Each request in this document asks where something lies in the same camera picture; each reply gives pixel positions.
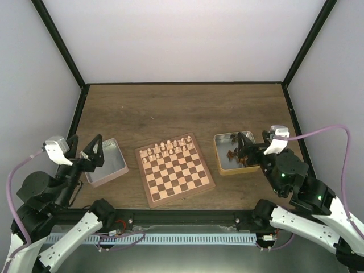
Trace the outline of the metal tray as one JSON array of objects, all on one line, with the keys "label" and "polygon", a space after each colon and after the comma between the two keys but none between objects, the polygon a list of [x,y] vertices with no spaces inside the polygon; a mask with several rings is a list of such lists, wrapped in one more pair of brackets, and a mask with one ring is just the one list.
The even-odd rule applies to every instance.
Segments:
[{"label": "metal tray", "polygon": [[242,143],[248,139],[248,143],[255,144],[255,139],[250,131],[217,134],[213,137],[213,147],[217,161],[218,172],[222,176],[240,175],[256,172],[259,166],[245,167],[243,160],[238,158],[239,134],[243,134]]},{"label": "metal tray", "polygon": [[94,172],[86,172],[88,183],[93,187],[104,185],[122,175],[128,173],[129,168],[115,138],[103,141],[104,164],[96,167]]}]

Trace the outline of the black front rail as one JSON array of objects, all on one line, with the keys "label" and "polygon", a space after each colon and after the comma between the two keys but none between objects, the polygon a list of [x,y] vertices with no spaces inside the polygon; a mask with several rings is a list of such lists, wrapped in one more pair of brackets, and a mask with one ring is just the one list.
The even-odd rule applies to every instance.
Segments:
[{"label": "black front rail", "polygon": [[[28,218],[34,228],[43,225],[52,228],[54,225],[75,225],[88,212],[86,209],[67,209],[53,215],[37,213]],[[117,209],[101,217],[102,232],[116,228],[132,230],[134,227],[155,225],[219,225],[233,226],[238,230],[268,230],[269,224],[259,224],[256,210],[133,210]]]}]

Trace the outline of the wooden chess board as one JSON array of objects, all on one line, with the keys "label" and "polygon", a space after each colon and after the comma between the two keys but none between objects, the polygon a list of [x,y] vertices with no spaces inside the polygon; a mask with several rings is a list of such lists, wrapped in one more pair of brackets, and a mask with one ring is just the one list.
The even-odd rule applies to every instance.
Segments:
[{"label": "wooden chess board", "polygon": [[171,155],[144,163],[135,150],[142,184],[151,209],[216,186],[198,143],[197,152],[179,159],[177,155]]}]

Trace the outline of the black frame posts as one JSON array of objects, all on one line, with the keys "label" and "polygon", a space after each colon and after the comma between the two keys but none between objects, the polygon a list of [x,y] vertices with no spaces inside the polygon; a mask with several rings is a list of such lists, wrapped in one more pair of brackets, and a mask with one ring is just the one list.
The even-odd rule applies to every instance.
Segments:
[{"label": "black frame posts", "polygon": [[[197,81],[183,81],[183,82],[156,82],[156,85],[264,85],[264,84],[279,84],[282,87],[282,91],[284,94],[284,98],[286,100],[286,104],[289,110],[289,114],[293,123],[293,128],[296,133],[301,133],[301,128],[299,125],[299,121],[297,119],[293,103],[291,101],[288,87],[292,82],[295,74],[297,73],[299,67],[301,66],[303,60],[305,59],[309,49],[311,48],[313,42],[317,38],[319,32],[321,31],[324,23],[326,22],[328,16],[332,12],[336,1],[325,1],[318,16],[316,17],[311,29],[307,37],[305,38],[301,48],[299,49],[299,53],[296,55],[291,67],[289,68],[285,78],[283,81],[205,81],[205,82],[197,82]],[[73,115],[72,123],[69,129],[68,136],[71,137],[78,128],[78,124],[80,122],[80,118],[83,112],[83,108],[86,102],[86,98],[88,95],[88,91],[92,83],[86,83],[77,68],[72,55],[70,54],[66,44],[63,41],[50,13],[47,10],[46,5],[43,1],[32,1],[32,4],[39,14],[43,24],[45,25],[48,33],[50,34],[52,40],[54,41],[57,49],[62,55],[62,58],[66,62],[71,74],[75,78],[78,86],[80,87],[81,93],[77,102],[76,110]]]}]

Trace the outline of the pile of dark chess pieces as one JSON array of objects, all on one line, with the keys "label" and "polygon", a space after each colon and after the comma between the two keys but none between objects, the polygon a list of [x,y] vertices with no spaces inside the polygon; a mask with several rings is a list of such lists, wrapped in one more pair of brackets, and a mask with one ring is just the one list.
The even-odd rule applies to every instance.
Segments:
[{"label": "pile of dark chess pieces", "polygon": [[246,160],[247,160],[247,156],[246,155],[238,155],[238,139],[237,139],[237,134],[231,134],[230,135],[230,144],[234,145],[237,144],[237,147],[234,150],[229,150],[227,152],[227,157],[229,159],[229,161],[232,161],[233,159],[236,160],[236,162],[242,166],[246,165]]}]

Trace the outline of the right metal tray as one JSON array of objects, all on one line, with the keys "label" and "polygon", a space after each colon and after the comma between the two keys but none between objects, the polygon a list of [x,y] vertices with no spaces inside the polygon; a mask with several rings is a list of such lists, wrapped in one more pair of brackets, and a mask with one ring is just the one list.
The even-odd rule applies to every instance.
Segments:
[{"label": "right metal tray", "polygon": [[240,175],[256,172],[259,166],[245,167],[243,160],[238,158],[239,134],[243,134],[242,143],[248,139],[248,143],[255,144],[255,139],[250,131],[217,134],[213,137],[213,147],[217,161],[218,172],[222,176]]}]

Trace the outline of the left metal tray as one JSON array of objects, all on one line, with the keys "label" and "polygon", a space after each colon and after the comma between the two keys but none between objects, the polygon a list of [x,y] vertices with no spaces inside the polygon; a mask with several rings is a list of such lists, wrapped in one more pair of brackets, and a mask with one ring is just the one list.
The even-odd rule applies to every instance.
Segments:
[{"label": "left metal tray", "polygon": [[93,187],[104,185],[122,175],[128,173],[129,168],[115,138],[103,141],[104,164],[96,167],[94,172],[86,172],[88,183]]}]

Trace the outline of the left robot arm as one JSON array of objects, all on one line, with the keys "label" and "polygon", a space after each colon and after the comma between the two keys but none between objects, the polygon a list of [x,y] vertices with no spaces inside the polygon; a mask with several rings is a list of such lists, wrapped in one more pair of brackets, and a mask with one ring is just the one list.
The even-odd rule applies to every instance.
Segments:
[{"label": "left robot arm", "polygon": [[[57,215],[66,211],[71,206],[71,197],[77,195],[75,189],[81,185],[81,174],[94,172],[104,164],[102,135],[93,138],[80,158],[76,156],[77,145],[77,135],[69,139],[53,136],[45,141],[40,151],[19,163],[8,175],[6,196],[14,220],[3,272],[56,272],[87,237],[115,225],[116,210],[100,199],[92,203],[79,222],[52,247],[40,250],[57,224]],[[16,209],[11,194],[12,178],[20,167],[43,152],[59,166],[56,175],[43,171],[28,175],[16,193],[23,201]]]}]

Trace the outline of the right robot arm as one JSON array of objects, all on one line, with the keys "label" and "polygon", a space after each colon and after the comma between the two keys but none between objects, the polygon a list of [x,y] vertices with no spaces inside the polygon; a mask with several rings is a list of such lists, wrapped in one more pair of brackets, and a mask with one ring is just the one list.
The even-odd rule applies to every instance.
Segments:
[{"label": "right robot arm", "polygon": [[244,133],[237,134],[239,161],[260,167],[276,195],[289,197],[290,205],[311,218],[261,199],[252,213],[253,224],[290,231],[327,249],[344,266],[363,271],[363,223],[324,182],[308,175],[308,164],[287,148],[286,127],[273,126],[262,135],[264,143],[253,143]]}]

